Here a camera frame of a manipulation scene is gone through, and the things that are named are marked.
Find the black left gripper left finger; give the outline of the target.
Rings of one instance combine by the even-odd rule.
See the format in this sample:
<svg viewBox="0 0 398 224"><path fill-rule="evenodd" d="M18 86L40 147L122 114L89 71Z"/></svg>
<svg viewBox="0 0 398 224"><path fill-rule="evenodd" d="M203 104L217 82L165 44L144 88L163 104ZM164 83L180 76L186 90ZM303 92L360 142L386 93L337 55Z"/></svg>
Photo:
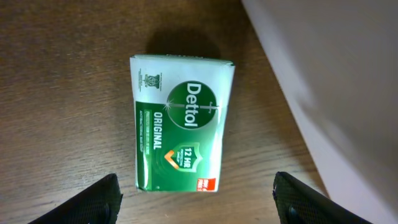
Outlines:
<svg viewBox="0 0 398 224"><path fill-rule="evenodd" d="M29 224L115 224L123 195L116 174L108 174Z"/></svg>

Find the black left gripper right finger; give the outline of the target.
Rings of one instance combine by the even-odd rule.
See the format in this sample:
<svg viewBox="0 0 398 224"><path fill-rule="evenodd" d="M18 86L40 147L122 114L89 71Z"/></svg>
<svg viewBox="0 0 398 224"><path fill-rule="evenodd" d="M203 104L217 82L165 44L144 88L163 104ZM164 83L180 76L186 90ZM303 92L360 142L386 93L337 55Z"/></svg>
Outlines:
<svg viewBox="0 0 398 224"><path fill-rule="evenodd" d="M370 224L287 172L277 172L272 196L282 224Z"/></svg>

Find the green soap bar box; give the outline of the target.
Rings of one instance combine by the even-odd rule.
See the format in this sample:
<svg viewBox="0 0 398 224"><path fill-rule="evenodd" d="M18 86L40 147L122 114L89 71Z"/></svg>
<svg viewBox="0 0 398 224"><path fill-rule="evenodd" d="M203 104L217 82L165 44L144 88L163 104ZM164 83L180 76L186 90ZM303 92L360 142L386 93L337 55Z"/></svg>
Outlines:
<svg viewBox="0 0 398 224"><path fill-rule="evenodd" d="M216 192L234 63L144 54L132 56L130 68L136 187Z"/></svg>

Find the white cardboard box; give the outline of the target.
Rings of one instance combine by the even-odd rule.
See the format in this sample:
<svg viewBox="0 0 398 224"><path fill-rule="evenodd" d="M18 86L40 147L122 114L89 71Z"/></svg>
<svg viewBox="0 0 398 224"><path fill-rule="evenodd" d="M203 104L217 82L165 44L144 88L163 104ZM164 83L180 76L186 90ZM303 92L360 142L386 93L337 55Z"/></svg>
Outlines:
<svg viewBox="0 0 398 224"><path fill-rule="evenodd" d="M397 222L397 1L244 8L330 198Z"/></svg>

